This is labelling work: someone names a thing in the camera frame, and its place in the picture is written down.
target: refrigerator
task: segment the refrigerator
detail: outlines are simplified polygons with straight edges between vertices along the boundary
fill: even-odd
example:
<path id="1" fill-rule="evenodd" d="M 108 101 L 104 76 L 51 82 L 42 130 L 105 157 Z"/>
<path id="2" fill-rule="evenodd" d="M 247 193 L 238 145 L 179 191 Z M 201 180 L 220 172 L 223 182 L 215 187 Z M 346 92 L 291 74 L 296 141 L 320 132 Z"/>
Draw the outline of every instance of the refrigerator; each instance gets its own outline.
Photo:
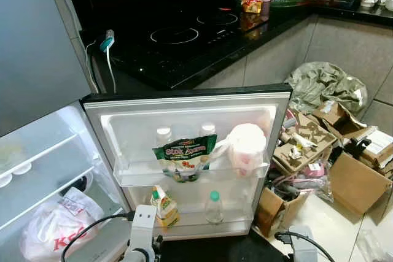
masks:
<path id="1" fill-rule="evenodd" d="M 154 236 L 161 234 L 164 240 L 247 234 L 290 95 L 285 84 L 130 97 L 97 94 L 2 136 L 1 157 L 7 165 L 0 174 L 12 179 L 0 188 L 0 261 L 25 261 L 19 240 L 34 211 L 59 200 L 59 193 L 84 175 L 93 179 L 85 193 L 105 215 L 150 204 L 154 185 L 170 192 L 180 220 L 170 228 L 156 222 Z M 215 124 L 218 141 L 238 124 L 258 125 L 267 138 L 263 163 L 243 177 L 224 153 L 194 182 L 176 182 L 164 174 L 152 151 L 157 129 L 170 126 L 176 130 L 174 139 L 194 138 L 204 122 Z M 212 190 L 220 193 L 223 204 L 219 224 L 205 216 Z M 130 222 L 111 220 L 68 261 L 115 261 L 129 235 Z"/>
<path id="2" fill-rule="evenodd" d="M 90 94 L 54 0 L 3 0 L 0 14 L 0 261 L 26 261 L 21 233 L 40 206 L 57 202 L 75 182 L 113 215 L 150 204 L 153 185 L 177 202 L 180 220 L 154 236 L 164 240 L 247 234 L 292 90 L 286 84 L 128 96 Z M 194 138 L 213 123 L 221 141 L 238 124 L 264 132 L 263 162 L 240 177 L 223 154 L 194 182 L 163 173 L 152 148 L 157 128 Z M 211 224 L 204 206 L 220 193 L 224 220 Z M 67 261 L 113 262 L 126 249 L 131 223 L 119 218 Z"/>

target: cardboard box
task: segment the cardboard box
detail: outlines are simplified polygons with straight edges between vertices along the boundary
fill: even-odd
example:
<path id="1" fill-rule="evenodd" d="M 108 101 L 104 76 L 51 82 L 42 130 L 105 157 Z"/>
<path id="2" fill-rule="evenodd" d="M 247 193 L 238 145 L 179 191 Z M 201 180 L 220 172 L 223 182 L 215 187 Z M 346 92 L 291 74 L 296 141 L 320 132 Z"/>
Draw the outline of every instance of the cardboard box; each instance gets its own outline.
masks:
<path id="1" fill-rule="evenodd" d="M 288 228 L 307 197 L 308 195 L 299 195 L 286 202 L 265 187 L 259 199 L 256 216 L 261 233 L 269 237 L 278 228 Z"/>
<path id="2" fill-rule="evenodd" d="M 359 160 L 377 170 L 385 168 L 393 159 L 393 137 L 375 130 L 367 136 L 367 139 L 372 142 L 363 151 Z"/>
<path id="3" fill-rule="evenodd" d="M 388 193 L 378 205 L 382 219 L 391 199 L 392 181 L 343 152 L 330 169 L 330 182 L 335 201 L 351 212 L 362 215 Z"/>
<path id="4" fill-rule="evenodd" d="M 306 165 L 313 163 L 321 157 L 328 158 L 332 149 L 332 144 L 336 137 L 319 126 L 316 122 L 311 121 L 300 112 L 294 112 L 298 125 L 290 127 L 289 134 L 297 133 L 305 139 L 315 143 L 316 148 L 303 148 L 302 157 L 292 159 L 289 156 L 291 148 L 297 143 L 291 139 L 286 144 L 276 147 L 273 155 L 273 162 L 284 175 L 291 175 L 301 171 Z"/>
<path id="5" fill-rule="evenodd" d="M 321 121 L 321 125 L 325 126 L 326 130 L 337 137 L 342 146 L 346 145 L 351 138 L 364 136 L 364 129 L 367 127 L 335 101 L 326 101 L 313 112 L 313 115 Z"/>

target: gray refrigerator door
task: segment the gray refrigerator door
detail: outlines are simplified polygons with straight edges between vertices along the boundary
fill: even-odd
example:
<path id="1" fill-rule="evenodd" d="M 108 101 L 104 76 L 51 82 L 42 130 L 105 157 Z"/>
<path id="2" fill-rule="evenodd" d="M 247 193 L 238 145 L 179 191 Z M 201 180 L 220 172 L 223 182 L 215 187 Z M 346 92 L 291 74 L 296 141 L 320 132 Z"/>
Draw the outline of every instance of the gray refrigerator door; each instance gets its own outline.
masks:
<path id="1" fill-rule="evenodd" d="M 54 0 L 1 0 L 0 136 L 90 93 Z"/>
<path id="2" fill-rule="evenodd" d="M 92 96 L 83 105 L 130 206 L 149 204 L 152 187 L 164 187 L 177 202 L 180 220 L 170 229 L 156 224 L 154 234 L 187 239 L 248 233 L 291 92 L 285 84 L 160 91 Z M 200 136 L 205 123 L 215 126 L 217 141 L 240 124 L 257 125 L 266 138 L 263 160 L 255 160 L 244 175 L 231 161 L 228 149 L 212 158 L 209 168 L 190 182 L 175 181 L 176 177 L 163 173 L 152 151 L 157 146 L 157 130 L 169 127 L 172 141 L 193 139 Z M 223 222 L 214 226 L 204 214 L 206 198 L 213 190 L 219 192 L 224 211 Z"/>

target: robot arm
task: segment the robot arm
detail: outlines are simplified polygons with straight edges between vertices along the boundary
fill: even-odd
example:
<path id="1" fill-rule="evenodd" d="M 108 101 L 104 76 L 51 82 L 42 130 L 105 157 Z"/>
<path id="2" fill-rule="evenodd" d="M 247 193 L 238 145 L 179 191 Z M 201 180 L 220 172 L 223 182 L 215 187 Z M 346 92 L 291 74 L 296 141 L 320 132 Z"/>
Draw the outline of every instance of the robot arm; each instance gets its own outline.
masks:
<path id="1" fill-rule="evenodd" d="M 153 228 L 157 208 L 139 205 L 136 208 L 131 226 L 130 245 L 122 262 L 154 262 L 155 253 L 152 247 Z"/>

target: crumpled plastic bag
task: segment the crumpled plastic bag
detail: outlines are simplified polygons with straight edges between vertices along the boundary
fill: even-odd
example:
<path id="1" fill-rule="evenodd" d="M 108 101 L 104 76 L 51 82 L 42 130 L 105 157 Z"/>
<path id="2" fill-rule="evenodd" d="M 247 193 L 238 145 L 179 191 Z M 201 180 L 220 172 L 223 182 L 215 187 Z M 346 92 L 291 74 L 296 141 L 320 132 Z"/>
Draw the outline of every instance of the crumpled plastic bag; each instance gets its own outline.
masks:
<path id="1" fill-rule="evenodd" d="M 340 102 L 354 115 L 367 104 L 366 86 L 325 61 L 302 64 L 285 82 L 294 89 L 290 107 L 304 114 L 312 113 L 327 100 Z"/>
<path id="2" fill-rule="evenodd" d="M 22 232 L 20 250 L 31 262 L 59 262 L 69 242 L 103 215 L 94 200 L 71 187 L 61 201 L 45 202 L 38 208 Z M 67 256 L 93 239 L 98 230 L 95 226 L 78 238 Z"/>

